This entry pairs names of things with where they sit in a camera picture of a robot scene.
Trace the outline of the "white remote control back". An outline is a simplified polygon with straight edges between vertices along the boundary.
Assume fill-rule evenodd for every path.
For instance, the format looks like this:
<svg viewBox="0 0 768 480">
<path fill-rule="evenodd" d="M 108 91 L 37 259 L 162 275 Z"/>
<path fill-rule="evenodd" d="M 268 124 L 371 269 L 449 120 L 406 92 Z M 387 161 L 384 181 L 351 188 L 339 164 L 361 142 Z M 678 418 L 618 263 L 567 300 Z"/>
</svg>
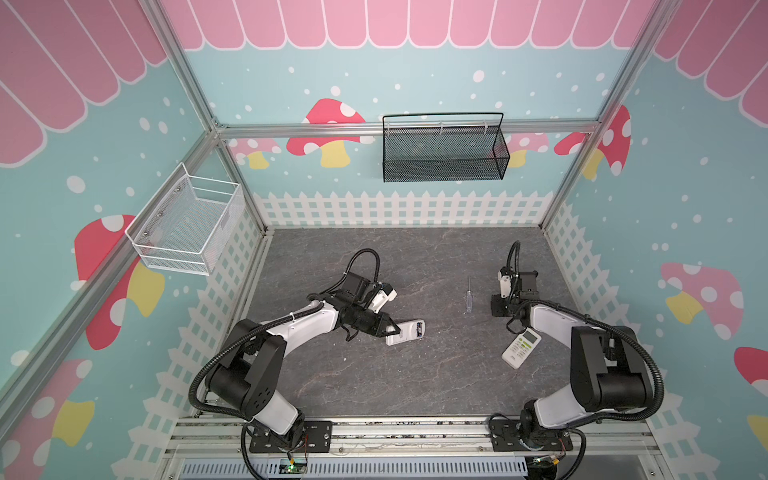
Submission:
<svg viewBox="0 0 768 480">
<path fill-rule="evenodd" d="M 388 346 L 394 346 L 408 341 L 419 340 L 424 337 L 424 320 L 410 320 L 399 323 L 397 326 L 401 329 L 401 333 L 399 335 L 385 337 L 385 342 Z"/>
</svg>

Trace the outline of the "clear handle screwdriver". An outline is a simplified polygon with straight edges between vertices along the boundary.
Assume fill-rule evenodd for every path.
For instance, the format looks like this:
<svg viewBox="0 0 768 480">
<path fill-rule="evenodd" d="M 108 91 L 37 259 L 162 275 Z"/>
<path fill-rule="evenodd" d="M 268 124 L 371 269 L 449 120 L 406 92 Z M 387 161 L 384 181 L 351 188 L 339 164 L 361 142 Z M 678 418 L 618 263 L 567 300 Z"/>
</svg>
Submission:
<svg viewBox="0 0 768 480">
<path fill-rule="evenodd" d="M 471 277 L 467 279 L 467 289 L 465 295 L 465 312 L 471 314 L 473 312 L 473 292 Z"/>
</svg>

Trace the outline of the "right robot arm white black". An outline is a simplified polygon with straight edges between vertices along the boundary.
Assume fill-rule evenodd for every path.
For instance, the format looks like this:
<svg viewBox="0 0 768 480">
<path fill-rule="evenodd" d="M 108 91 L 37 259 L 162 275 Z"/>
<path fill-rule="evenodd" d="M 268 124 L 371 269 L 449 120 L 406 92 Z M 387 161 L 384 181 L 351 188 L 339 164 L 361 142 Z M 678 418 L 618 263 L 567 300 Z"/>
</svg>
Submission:
<svg viewBox="0 0 768 480">
<path fill-rule="evenodd" d="M 570 373 L 566 386 L 527 401 L 517 418 L 490 417 L 495 450 L 569 449 L 573 429 L 602 420 L 642 421 L 660 409 L 661 371 L 632 328 L 608 325 L 540 299 L 535 272 L 504 267 L 498 280 L 492 314 L 508 317 L 507 328 L 515 336 L 502 360 L 520 368 L 548 336 L 569 349 Z"/>
</svg>

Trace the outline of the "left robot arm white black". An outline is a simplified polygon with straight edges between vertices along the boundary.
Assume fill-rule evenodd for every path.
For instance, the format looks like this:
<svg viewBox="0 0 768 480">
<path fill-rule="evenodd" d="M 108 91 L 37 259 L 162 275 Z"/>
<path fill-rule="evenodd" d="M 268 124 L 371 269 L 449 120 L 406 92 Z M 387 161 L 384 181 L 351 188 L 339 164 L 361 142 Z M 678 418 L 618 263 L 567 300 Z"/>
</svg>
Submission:
<svg viewBox="0 0 768 480">
<path fill-rule="evenodd" d="M 256 422 L 287 442 L 303 432 L 304 415 L 277 391 L 284 359 L 307 342 L 342 329 L 384 338 L 400 328 L 383 311 L 396 290 L 347 273 L 334 288 L 308 296 L 309 304 L 277 319 L 238 322 L 222 349 L 194 377 L 194 408 Z"/>
</svg>

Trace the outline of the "white air conditioner remote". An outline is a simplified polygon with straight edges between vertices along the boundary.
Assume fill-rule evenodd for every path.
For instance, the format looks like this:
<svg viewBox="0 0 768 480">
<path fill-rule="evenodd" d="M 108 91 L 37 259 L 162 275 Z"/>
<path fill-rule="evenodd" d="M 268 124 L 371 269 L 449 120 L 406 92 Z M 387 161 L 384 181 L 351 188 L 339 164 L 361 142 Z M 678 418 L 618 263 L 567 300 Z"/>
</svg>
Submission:
<svg viewBox="0 0 768 480">
<path fill-rule="evenodd" d="M 528 328 L 519 333 L 504 350 L 501 358 L 512 368 L 519 369 L 540 343 L 541 336 Z"/>
</svg>

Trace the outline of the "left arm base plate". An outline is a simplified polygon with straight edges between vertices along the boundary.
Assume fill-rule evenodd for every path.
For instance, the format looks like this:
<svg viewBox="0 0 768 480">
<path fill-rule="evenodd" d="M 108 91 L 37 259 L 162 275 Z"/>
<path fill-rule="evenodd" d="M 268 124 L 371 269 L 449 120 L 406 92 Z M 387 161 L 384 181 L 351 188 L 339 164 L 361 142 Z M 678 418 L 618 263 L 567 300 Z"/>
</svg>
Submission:
<svg viewBox="0 0 768 480">
<path fill-rule="evenodd" d="M 284 435 L 257 427 L 246 438 L 250 453 L 328 453 L 332 433 L 331 421 L 304 420 Z"/>
</svg>

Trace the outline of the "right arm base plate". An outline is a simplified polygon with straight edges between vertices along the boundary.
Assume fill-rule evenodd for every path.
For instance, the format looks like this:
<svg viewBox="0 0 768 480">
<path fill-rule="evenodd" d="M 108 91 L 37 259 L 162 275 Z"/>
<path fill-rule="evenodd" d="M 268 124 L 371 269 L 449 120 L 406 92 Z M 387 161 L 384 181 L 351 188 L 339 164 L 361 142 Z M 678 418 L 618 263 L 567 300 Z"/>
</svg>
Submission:
<svg viewBox="0 0 768 480">
<path fill-rule="evenodd" d="M 487 420 L 495 452 L 570 452 L 573 442 L 564 430 L 540 427 L 534 420 L 492 415 Z"/>
</svg>

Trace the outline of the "black mesh wall basket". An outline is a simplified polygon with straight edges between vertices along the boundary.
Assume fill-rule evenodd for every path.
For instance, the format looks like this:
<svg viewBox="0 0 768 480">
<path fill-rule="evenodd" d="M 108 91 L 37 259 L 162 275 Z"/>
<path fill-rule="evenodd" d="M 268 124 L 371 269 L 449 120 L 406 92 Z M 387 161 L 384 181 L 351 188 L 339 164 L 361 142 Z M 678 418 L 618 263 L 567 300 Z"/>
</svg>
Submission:
<svg viewBox="0 0 768 480">
<path fill-rule="evenodd" d="M 384 115 L 382 174 L 389 183 L 493 181 L 511 154 L 499 112 Z"/>
</svg>

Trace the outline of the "aluminium front rail frame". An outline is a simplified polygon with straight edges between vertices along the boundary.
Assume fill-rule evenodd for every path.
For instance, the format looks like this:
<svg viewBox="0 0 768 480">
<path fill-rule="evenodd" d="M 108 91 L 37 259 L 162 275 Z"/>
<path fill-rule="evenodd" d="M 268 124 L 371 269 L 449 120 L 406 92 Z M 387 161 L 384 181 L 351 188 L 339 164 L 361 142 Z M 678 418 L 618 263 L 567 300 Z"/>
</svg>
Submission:
<svg viewBox="0 0 768 480">
<path fill-rule="evenodd" d="M 183 419 L 161 457 L 157 479 L 524 479 L 544 459 L 564 474 L 587 449 L 577 479 L 670 479 L 672 473 L 648 426 L 592 424 L 569 437 L 571 449 L 525 451 L 491 433 L 484 416 L 330 417 L 325 452 L 299 450 L 244 455 L 238 422 Z"/>
</svg>

